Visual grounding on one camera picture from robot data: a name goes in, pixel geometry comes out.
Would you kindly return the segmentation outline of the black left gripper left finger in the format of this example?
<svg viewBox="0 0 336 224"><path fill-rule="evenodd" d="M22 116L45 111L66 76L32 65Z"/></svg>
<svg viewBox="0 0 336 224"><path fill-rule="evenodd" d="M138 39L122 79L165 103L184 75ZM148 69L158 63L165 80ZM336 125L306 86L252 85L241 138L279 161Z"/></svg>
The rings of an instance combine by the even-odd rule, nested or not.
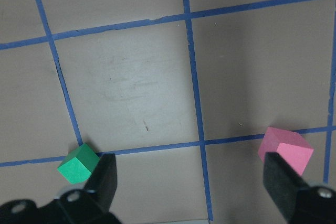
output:
<svg viewBox="0 0 336 224"><path fill-rule="evenodd" d="M115 154L102 155L83 188L103 212L109 212L117 190L115 156Z"/></svg>

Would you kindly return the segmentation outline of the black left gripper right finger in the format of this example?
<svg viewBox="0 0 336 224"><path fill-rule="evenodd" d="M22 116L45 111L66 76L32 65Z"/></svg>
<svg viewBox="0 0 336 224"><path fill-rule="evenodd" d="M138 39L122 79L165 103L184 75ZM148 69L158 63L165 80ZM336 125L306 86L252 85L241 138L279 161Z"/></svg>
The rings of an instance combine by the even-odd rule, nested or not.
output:
<svg viewBox="0 0 336 224"><path fill-rule="evenodd" d="M267 152L264 159L263 184L286 221L295 216L297 195L309 185L277 152Z"/></svg>

